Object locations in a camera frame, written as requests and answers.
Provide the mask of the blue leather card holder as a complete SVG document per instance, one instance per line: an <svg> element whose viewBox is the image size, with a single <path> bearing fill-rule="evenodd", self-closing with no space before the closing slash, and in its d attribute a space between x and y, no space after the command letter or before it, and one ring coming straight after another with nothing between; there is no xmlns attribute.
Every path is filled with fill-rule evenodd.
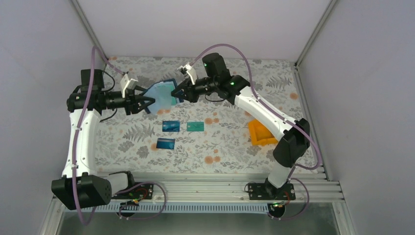
<svg viewBox="0 0 415 235"><path fill-rule="evenodd" d="M172 106L183 103L183 99L171 96L171 92L176 87L177 82L174 78L163 80L150 86L143 95L154 98L155 102L144 109L146 113L156 114L159 110L170 109Z"/></svg>

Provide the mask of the dark blue credit card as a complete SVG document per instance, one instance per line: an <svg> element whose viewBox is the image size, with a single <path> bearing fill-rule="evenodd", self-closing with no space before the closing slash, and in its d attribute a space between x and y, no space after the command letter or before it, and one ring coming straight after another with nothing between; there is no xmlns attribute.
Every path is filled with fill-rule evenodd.
<svg viewBox="0 0 415 235"><path fill-rule="evenodd" d="M179 132L180 122L178 120L163 121L162 131L163 132Z"/></svg>

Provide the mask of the teal credit card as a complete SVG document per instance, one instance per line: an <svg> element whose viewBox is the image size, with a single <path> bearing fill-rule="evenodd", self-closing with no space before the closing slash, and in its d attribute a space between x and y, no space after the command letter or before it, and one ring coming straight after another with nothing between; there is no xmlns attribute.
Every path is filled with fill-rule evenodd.
<svg viewBox="0 0 415 235"><path fill-rule="evenodd" d="M204 122L192 121L186 125L186 130L189 132L203 132L205 130Z"/></svg>

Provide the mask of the blue striped credit card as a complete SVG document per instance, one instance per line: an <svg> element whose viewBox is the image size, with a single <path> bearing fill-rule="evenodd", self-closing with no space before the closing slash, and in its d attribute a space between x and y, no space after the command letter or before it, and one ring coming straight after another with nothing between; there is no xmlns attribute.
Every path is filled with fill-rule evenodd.
<svg viewBox="0 0 415 235"><path fill-rule="evenodd" d="M175 139L158 138L156 148L173 150L175 148Z"/></svg>

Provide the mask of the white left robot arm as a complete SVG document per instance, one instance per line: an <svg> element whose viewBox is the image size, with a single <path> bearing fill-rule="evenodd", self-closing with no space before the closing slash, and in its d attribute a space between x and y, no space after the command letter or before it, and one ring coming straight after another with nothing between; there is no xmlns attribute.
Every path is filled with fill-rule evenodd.
<svg viewBox="0 0 415 235"><path fill-rule="evenodd" d="M111 173L107 178L97 175L96 132L104 110L138 114L155 99L144 96L146 89L126 73L121 91L105 90L104 73L100 69L81 70L81 85L67 99L71 124L68 157L61 178L52 181L51 191L69 210L107 205L117 192L123 198L136 193L130 171Z"/></svg>

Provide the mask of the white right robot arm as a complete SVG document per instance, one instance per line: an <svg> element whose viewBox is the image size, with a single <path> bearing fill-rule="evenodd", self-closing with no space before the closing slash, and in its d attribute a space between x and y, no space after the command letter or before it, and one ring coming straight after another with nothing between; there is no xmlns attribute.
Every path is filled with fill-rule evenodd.
<svg viewBox="0 0 415 235"><path fill-rule="evenodd" d="M218 94L221 99L246 111L267 128L277 140L273 150L276 161L265 183L265 193L278 199L294 171L298 158L310 147L310 126L307 120L284 114L259 95L253 85L240 75L232 75L219 53L202 58L206 77L199 78L192 63L178 67L184 80L172 91L173 97L196 103L201 95Z"/></svg>

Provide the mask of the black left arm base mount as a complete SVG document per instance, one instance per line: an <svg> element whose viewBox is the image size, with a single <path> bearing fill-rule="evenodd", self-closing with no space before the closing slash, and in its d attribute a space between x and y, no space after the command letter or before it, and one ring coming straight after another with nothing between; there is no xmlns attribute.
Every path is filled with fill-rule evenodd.
<svg viewBox="0 0 415 235"><path fill-rule="evenodd" d="M150 200L153 196L154 184L143 184L134 189L133 186L140 184L136 182L131 171L118 171L110 173L107 180L111 183L112 199L128 199L140 201Z"/></svg>

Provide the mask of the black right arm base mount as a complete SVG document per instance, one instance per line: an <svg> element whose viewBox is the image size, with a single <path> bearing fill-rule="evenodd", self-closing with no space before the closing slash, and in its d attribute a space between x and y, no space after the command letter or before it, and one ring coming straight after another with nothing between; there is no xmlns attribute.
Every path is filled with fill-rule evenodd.
<svg viewBox="0 0 415 235"><path fill-rule="evenodd" d="M276 188L270 183L249 182L245 185L244 191L250 200L295 200L295 190L291 183L285 183L282 187Z"/></svg>

